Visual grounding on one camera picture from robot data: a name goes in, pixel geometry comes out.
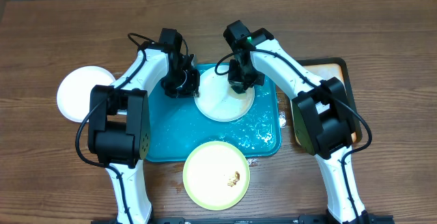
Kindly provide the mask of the white plate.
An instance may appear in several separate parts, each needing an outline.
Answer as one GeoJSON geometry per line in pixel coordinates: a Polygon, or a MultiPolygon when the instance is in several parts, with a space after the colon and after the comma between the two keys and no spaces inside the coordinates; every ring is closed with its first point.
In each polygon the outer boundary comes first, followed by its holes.
{"type": "Polygon", "coordinates": [[[217,75],[215,66],[200,76],[199,96],[195,104],[202,114],[218,122],[231,122],[245,115],[255,100],[255,89],[236,93],[228,83],[227,75],[217,75]]]}
{"type": "Polygon", "coordinates": [[[84,66],[67,75],[57,90],[57,106],[61,114],[81,123],[89,112],[90,93],[95,85],[110,85],[115,77],[98,66],[84,66]]]}

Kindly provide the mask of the yellow-green plate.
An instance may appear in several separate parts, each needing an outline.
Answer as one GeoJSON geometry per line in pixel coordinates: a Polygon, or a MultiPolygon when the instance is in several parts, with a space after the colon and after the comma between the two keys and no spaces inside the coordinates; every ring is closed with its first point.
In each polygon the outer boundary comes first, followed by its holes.
{"type": "Polygon", "coordinates": [[[207,210],[226,210],[245,196],[250,183],[246,157],[224,141],[210,141],[195,148],[183,168],[188,196],[207,210]]]}

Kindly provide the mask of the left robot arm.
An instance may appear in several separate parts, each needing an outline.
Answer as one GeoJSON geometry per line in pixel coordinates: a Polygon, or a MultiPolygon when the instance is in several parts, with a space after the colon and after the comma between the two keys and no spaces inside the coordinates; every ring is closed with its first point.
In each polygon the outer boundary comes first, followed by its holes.
{"type": "Polygon", "coordinates": [[[151,144],[148,97],[159,85],[170,98],[199,94],[200,73],[195,56],[182,53],[186,45],[175,29],[162,29],[157,41],[145,38],[137,58],[118,80],[91,89],[89,113],[79,126],[87,128],[94,165],[111,179],[118,213],[115,223],[151,223],[143,162],[151,144]]]}

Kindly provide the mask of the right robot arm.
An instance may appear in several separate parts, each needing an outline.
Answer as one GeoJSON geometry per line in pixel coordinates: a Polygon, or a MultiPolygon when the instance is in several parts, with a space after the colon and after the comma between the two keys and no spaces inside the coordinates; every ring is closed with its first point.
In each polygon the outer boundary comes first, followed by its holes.
{"type": "Polygon", "coordinates": [[[232,49],[226,72],[238,94],[271,79],[290,99],[298,143],[318,162],[328,197],[330,223],[370,223],[354,179],[353,133],[362,117],[350,107],[344,84],[306,70],[264,28],[251,32],[239,20],[223,37],[232,49]]]}

